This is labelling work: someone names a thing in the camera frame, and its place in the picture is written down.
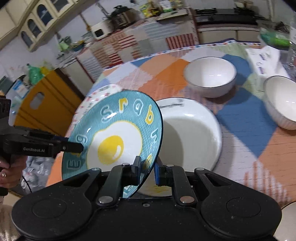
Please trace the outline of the person left hand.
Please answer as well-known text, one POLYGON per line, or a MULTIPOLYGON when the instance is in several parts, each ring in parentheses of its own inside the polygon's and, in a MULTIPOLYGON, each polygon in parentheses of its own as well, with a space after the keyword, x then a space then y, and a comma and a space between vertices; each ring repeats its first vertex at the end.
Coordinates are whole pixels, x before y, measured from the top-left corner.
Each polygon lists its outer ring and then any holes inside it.
POLYGON ((14 162, 10 165, 1 158, 1 180, 0 184, 3 188, 16 187, 22 178, 22 171, 26 168, 27 156, 14 156, 14 162))

